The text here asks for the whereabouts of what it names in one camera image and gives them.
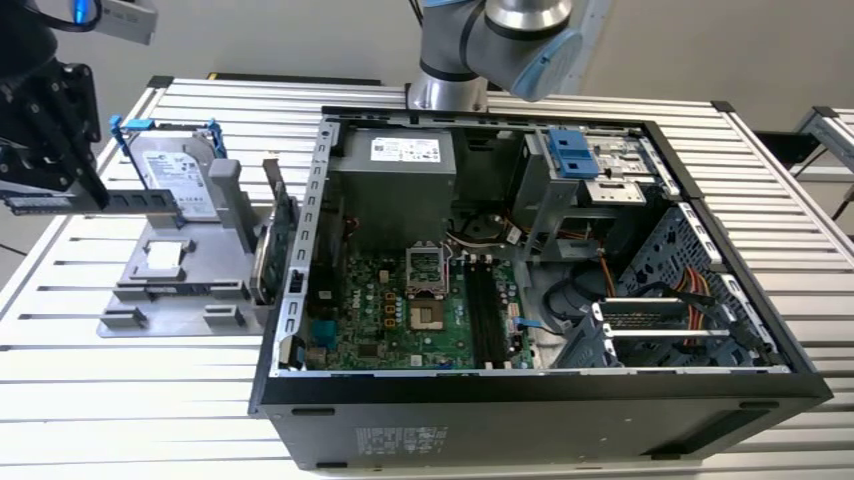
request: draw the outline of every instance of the green circuit board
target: green circuit board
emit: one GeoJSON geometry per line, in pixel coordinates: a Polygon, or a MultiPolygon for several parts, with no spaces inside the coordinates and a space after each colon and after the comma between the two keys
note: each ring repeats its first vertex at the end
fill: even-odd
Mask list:
{"type": "MultiPolygon", "coordinates": [[[[409,298],[403,252],[351,255],[335,348],[327,350],[324,369],[475,368],[463,268],[461,261],[449,262],[449,293],[442,300],[409,298]]],[[[497,299],[506,332],[513,328],[506,321],[509,304],[519,306],[521,315],[522,307],[513,268],[499,263],[493,271],[506,297],[497,299]]],[[[522,340],[522,351],[510,360],[514,368],[531,365],[527,335],[522,340]]]]}

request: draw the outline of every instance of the power supply label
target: power supply label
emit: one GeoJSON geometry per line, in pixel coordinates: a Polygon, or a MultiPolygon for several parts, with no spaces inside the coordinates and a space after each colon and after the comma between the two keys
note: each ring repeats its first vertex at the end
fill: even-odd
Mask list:
{"type": "Polygon", "coordinates": [[[387,138],[371,141],[371,160],[375,162],[439,163],[439,140],[435,138],[387,138]]]}

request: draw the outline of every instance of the ram slot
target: ram slot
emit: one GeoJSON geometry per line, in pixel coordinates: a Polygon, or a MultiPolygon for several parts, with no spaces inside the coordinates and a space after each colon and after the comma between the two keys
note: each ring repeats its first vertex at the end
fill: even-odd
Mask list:
{"type": "Polygon", "coordinates": [[[507,361],[507,345],[498,308],[498,289],[491,265],[475,263],[466,269],[466,294],[471,316],[471,334],[475,348],[475,364],[483,368],[503,368],[507,361]]]}

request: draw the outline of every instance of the silver cylinder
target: silver cylinder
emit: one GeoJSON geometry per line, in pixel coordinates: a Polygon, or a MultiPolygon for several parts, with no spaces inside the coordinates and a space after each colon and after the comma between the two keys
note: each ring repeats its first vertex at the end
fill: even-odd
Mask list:
{"type": "Polygon", "coordinates": [[[487,83],[486,78],[481,77],[466,82],[451,82],[422,71],[410,86],[407,104],[414,110],[485,112],[487,83]]]}
{"type": "Polygon", "coordinates": [[[511,30],[535,32],[559,25],[573,11],[571,0],[487,0],[486,15],[511,30]]]}

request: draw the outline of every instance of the floor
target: floor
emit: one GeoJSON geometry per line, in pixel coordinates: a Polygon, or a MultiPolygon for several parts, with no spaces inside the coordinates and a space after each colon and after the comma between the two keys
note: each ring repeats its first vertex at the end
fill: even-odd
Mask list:
{"type": "MultiPolygon", "coordinates": [[[[16,217],[0,205],[0,243],[24,252],[39,240],[54,217],[16,217]]],[[[6,286],[24,257],[0,248],[0,289],[6,286]]]]}

